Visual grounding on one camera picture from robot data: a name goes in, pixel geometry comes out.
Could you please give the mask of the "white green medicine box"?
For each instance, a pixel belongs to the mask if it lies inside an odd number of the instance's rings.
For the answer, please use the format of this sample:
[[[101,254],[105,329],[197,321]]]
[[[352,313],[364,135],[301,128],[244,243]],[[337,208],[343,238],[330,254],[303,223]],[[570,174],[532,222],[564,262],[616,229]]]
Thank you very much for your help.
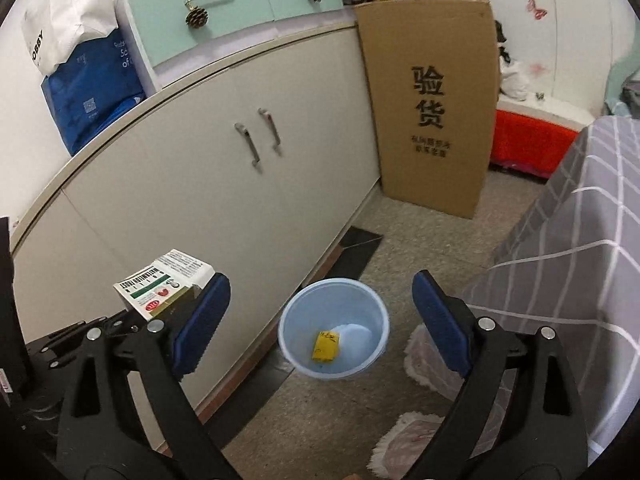
[[[171,249],[148,266],[113,285],[129,310],[145,322],[160,315],[178,301],[193,299],[214,276],[215,269],[198,258]]]

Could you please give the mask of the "yellow small box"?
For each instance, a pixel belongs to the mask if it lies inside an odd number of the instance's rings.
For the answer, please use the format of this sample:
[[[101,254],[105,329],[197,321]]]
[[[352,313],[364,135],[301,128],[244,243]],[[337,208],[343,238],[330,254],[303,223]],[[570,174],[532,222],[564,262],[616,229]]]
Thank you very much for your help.
[[[340,354],[340,334],[333,330],[322,330],[314,342],[311,359],[318,363],[333,362]]]

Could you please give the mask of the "blue plastic trash bin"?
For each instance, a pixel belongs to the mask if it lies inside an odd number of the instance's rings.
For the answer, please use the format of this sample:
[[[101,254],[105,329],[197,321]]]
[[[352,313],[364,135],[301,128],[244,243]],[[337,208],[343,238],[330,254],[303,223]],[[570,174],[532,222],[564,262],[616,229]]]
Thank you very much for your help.
[[[337,355],[314,359],[320,334],[337,336]],[[358,375],[383,355],[390,338],[390,316],[380,296],[350,278],[329,278],[298,292],[284,308],[279,326],[280,349],[294,368],[319,380]]]

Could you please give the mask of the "pink white floor mat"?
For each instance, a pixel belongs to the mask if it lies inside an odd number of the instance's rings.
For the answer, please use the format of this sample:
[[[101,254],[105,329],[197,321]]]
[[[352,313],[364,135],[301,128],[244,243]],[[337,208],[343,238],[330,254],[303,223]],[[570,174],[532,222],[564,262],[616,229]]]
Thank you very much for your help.
[[[406,374],[434,399],[452,407],[462,386],[459,374],[446,367],[430,333],[423,324],[409,336],[404,357]],[[502,382],[487,422],[472,452],[474,457],[489,451],[496,443],[511,397],[507,382]],[[402,412],[394,426],[378,440],[368,469],[380,479],[402,478],[431,442],[445,417],[434,408],[415,408]]]

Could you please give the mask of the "grey checked bed sheet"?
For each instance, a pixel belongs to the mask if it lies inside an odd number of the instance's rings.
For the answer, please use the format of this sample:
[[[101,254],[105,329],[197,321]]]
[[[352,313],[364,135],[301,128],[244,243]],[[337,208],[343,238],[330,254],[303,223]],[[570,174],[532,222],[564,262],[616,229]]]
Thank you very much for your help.
[[[638,120],[601,117],[460,295],[505,330],[556,331],[592,460],[639,400],[639,218]]]

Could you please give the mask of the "beige low cabinet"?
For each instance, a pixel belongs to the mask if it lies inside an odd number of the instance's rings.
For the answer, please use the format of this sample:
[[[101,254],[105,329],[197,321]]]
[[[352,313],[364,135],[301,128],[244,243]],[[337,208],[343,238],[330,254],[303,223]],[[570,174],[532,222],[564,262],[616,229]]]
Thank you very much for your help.
[[[34,340],[119,311],[114,284],[173,249],[226,274],[232,301],[182,388],[209,418],[374,188],[378,152],[354,25],[203,68],[75,156],[12,237]]]

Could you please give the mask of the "blue shopping bag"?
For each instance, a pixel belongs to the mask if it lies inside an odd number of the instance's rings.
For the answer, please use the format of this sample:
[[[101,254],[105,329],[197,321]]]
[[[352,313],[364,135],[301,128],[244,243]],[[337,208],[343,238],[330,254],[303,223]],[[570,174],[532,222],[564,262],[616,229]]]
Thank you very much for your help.
[[[76,155],[145,99],[126,41],[116,29],[78,44],[41,90],[66,150]]]

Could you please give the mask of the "red storage box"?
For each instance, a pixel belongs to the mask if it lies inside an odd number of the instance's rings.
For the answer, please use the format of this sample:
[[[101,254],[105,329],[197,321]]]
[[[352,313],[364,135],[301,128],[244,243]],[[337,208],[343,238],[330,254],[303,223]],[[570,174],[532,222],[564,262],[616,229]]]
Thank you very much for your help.
[[[530,94],[517,101],[502,94],[497,103],[490,161],[501,168],[550,178],[578,133],[596,118],[573,104]]]

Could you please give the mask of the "white plastic bag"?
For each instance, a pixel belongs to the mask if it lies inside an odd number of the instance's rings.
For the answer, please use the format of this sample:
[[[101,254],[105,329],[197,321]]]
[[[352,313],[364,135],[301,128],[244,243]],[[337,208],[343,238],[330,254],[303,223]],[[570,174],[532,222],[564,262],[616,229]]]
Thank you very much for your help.
[[[113,0],[37,0],[22,19],[30,58],[43,76],[52,75],[83,42],[106,38],[116,28]]]

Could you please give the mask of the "mint green drawer unit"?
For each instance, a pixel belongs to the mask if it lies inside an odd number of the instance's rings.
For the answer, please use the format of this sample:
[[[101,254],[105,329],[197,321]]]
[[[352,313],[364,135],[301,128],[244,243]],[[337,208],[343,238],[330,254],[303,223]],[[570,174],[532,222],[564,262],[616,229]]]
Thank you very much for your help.
[[[148,96],[258,44],[354,18],[343,0],[115,0],[115,8]]]

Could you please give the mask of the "large cardboard box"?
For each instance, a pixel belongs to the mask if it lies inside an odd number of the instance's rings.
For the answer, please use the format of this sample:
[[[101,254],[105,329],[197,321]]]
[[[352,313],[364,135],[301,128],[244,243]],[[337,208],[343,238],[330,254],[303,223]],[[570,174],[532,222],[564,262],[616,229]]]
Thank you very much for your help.
[[[499,93],[486,0],[394,0],[355,10],[384,194],[471,219]]]

